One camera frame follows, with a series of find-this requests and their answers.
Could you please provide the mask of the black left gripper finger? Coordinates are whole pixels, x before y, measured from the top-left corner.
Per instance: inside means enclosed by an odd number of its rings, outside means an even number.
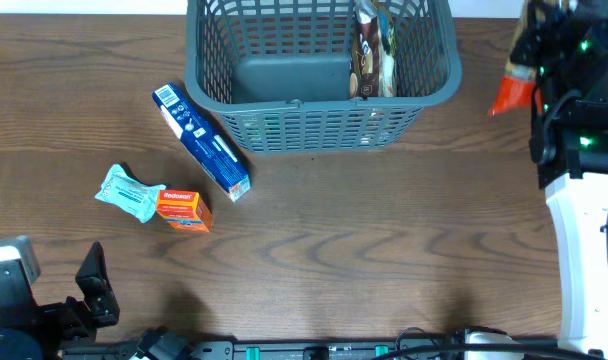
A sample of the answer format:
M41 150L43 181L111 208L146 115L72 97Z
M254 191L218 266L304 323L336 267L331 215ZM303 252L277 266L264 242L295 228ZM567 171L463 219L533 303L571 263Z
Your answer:
M108 278L104 250L99 242L91 246L75 281L84 295L93 325L97 328L117 325L119 305Z
M31 286L39 276L40 266L27 236L0 239L0 300L32 300Z

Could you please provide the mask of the orange tan biscuit packet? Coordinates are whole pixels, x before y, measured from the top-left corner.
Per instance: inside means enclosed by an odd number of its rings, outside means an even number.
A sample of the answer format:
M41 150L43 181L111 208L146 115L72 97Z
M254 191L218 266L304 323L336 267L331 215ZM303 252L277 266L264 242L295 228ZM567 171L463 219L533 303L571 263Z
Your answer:
M524 0L518 24L515 28L508 58L504 66L497 95L490 109L489 116L525 108L532 104L536 76L540 72L537 63L537 51L540 43L535 39L534 31L546 19L537 9L540 1Z

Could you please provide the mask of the light teal wipes packet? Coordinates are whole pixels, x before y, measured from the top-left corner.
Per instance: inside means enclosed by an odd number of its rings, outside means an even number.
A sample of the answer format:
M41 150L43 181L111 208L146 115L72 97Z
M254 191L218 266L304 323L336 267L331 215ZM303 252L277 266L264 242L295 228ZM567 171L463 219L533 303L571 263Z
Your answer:
M144 185L130 177L120 164L114 164L95 198L119 207L141 223L147 223L156 212L159 193L166 188L164 184Z

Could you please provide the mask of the orange Redoxon box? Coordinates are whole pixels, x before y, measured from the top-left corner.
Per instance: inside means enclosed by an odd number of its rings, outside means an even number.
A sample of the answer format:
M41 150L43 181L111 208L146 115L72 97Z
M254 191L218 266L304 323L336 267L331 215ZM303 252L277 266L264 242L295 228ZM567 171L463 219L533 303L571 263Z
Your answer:
M211 211L197 192L161 190L156 212L177 230L209 232L212 227Z

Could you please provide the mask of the blue toothpaste box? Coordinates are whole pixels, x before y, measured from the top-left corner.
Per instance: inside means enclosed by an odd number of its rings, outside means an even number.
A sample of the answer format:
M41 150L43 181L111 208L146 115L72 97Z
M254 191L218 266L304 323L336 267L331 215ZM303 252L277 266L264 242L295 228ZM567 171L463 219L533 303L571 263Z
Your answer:
M175 137L232 202L251 189L241 158L175 84L156 89L152 99Z

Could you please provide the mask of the brown Nescafe Gold bag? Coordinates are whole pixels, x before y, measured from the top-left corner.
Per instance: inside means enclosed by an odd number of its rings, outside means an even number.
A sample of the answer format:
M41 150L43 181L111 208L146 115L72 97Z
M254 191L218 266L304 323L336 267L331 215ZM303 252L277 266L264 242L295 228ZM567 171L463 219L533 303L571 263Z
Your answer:
M394 97L397 89L395 28L378 1L357 0L351 48L351 98Z

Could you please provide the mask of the green lid spice jar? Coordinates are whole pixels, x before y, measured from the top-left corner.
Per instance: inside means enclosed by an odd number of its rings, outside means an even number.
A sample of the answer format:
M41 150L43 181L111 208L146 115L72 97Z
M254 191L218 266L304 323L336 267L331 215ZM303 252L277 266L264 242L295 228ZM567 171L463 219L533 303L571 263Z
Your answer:
M282 149L281 123L278 117L257 119L247 124L251 146L257 151L278 151Z

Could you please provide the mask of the grey plastic basket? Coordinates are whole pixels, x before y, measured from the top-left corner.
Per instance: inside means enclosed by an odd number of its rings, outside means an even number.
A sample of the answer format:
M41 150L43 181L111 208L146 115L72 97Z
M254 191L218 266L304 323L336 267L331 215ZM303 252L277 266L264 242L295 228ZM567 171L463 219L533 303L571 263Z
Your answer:
M189 2L185 87L253 153L390 145L456 92L462 67L447 0L380 3L395 28L394 97L349 95L355 3L346 0ZM257 151L247 124L271 116L282 149Z

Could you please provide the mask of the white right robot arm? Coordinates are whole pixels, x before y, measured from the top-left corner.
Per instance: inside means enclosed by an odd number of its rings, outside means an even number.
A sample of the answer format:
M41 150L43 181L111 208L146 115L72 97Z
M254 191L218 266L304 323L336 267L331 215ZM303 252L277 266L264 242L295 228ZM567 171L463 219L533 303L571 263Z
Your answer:
M557 239L558 345L608 359L608 1L525 2L510 61L535 72L529 149Z

